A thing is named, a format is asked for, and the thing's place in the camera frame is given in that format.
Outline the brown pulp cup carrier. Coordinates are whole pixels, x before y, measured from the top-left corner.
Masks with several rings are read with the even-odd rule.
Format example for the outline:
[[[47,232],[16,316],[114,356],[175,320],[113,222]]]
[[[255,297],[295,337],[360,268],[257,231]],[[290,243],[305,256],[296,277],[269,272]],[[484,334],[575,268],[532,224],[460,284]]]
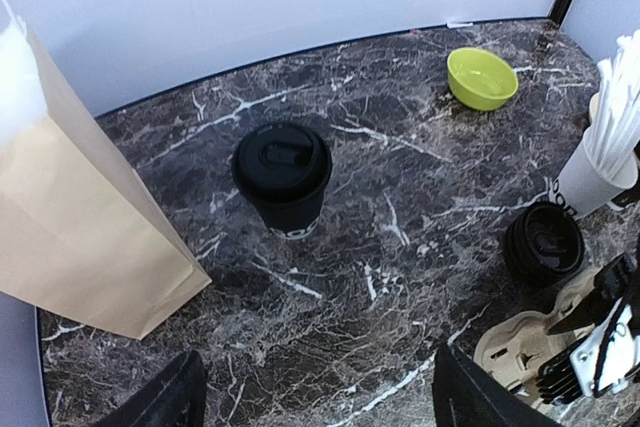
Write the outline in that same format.
[[[589,268],[562,287],[551,313],[523,311],[488,329],[476,345],[474,362],[500,385],[513,390],[519,400],[543,414],[550,413],[552,406],[543,402],[535,385],[539,368],[590,334],[594,326],[590,324],[555,335],[547,331],[566,318],[593,290],[597,272],[596,268]]]

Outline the stack of black lids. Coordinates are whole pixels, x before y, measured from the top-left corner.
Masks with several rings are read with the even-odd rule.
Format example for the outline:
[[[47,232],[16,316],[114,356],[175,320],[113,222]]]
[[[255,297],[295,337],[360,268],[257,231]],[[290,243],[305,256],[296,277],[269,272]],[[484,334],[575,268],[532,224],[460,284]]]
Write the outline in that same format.
[[[561,207],[537,202],[508,227],[503,238],[506,268],[536,287],[549,287],[576,274],[585,243],[576,221]]]

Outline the single black lid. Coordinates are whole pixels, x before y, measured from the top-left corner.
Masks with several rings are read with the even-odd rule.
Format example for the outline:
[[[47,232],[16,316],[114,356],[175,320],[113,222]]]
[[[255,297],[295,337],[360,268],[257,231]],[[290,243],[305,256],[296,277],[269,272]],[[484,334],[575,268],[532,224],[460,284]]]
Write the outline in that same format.
[[[274,122],[242,138],[233,154],[231,171],[239,190],[249,199],[284,204],[323,189],[332,172],[332,159],[315,130],[292,122]]]

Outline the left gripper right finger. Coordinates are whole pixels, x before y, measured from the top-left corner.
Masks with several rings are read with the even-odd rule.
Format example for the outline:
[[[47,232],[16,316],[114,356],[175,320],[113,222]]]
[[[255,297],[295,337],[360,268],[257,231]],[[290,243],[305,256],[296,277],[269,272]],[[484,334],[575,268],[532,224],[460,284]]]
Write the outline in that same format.
[[[555,427],[516,399],[455,346],[442,344],[434,360],[432,398],[438,427]]]

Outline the brown paper bag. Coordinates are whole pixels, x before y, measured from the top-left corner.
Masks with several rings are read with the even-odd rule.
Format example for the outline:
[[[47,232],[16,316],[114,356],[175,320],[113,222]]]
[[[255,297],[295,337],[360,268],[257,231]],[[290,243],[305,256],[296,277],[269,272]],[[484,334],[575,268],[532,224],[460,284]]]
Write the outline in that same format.
[[[210,277],[33,30],[1,6],[1,289],[141,339]]]

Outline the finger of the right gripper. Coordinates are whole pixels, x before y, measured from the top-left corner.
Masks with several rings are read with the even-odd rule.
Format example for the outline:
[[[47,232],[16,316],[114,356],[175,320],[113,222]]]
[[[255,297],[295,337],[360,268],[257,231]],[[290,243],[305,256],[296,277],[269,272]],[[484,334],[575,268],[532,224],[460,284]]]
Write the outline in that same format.
[[[569,315],[551,326],[548,335],[558,335],[585,328],[591,324],[598,326],[614,308],[614,304],[630,292],[627,303],[632,312],[639,314],[639,281],[633,280],[636,265],[628,253],[620,254],[601,268],[593,277],[592,289]]]

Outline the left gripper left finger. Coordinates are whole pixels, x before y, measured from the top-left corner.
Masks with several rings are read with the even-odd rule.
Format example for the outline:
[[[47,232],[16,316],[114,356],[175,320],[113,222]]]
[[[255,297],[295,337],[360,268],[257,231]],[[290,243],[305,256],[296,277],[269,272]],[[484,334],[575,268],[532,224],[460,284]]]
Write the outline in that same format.
[[[176,356],[98,426],[203,426],[207,374],[197,351]]]

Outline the black paper coffee cup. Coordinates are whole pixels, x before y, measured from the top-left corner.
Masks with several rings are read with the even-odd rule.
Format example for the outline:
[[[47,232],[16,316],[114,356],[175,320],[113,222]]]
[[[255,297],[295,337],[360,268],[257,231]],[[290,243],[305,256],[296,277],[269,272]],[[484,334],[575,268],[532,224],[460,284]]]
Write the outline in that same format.
[[[291,202],[251,200],[265,226],[284,240],[308,237],[319,223],[323,203],[323,192]]]

